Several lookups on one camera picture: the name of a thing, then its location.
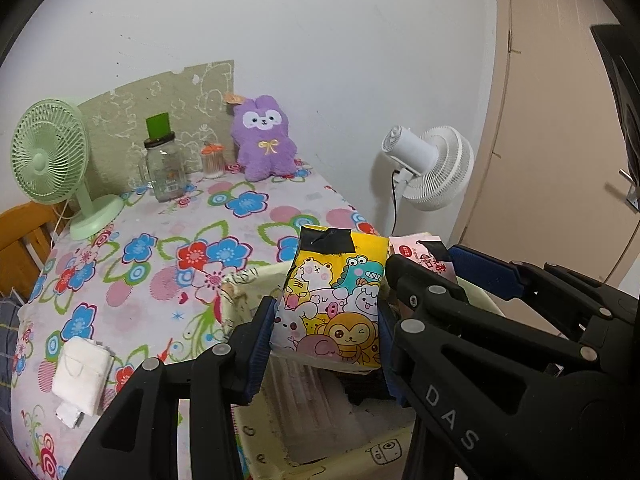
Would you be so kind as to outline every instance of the door handle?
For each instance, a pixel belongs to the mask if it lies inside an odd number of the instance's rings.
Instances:
[[[625,178],[625,180],[626,180],[629,184],[631,184],[632,186],[635,186],[635,185],[636,185],[636,183],[634,182],[634,178],[633,178],[631,175],[629,175],[625,170],[623,170],[622,168],[620,168],[620,169],[618,170],[618,173],[619,173],[621,176],[623,176],[623,177]]]
[[[640,205],[638,204],[638,188],[636,187],[634,178],[622,168],[618,170],[618,173],[624,177],[629,184],[631,184],[629,192],[626,194],[626,202],[633,208],[634,212],[639,212]]]

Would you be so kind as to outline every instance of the purple plush toy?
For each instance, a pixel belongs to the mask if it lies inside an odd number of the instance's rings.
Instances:
[[[248,181],[296,172],[297,148],[289,139],[289,120],[270,95],[245,99],[235,107],[231,137],[239,147],[238,164],[244,166]]]

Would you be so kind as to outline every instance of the floral tablecloth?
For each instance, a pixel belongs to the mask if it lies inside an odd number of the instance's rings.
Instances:
[[[62,480],[97,421],[70,430],[51,392],[58,355],[79,335],[106,346],[115,361],[102,407],[147,357],[192,359],[231,326],[220,315],[220,283],[231,272],[291,260],[300,226],[372,232],[372,226],[307,164],[292,176],[249,183],[239,168],[217,180],[191,175],[184,197],[158,203],[141,188],[89,240],[65,233],[20,310],[14,357],[14,442],[38,478]],[[190,478],[188,403],[178,420],[180,478]]]

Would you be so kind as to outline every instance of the green lid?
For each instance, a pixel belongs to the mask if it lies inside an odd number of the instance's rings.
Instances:
[[[149,132],[149,139],[159,139],[171,133],[169,124],[169,114],[154,115],[146,120],[146,130]]]

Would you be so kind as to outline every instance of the black tape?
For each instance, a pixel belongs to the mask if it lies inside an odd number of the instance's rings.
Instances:
[[[298,250],[318,254],[344,254],[354,253],[356,248],[351,239],[350,229],[329,227],[324,231],[318,231],[302,226]]]
[[[442,242],[435,240],[429,242],[418,240],[418,243],[423,245],[429,251],[431,256],[433,256],[439,262],[452,261],[451,256],[449,255],[449,251],[447,251],[447,248]]]

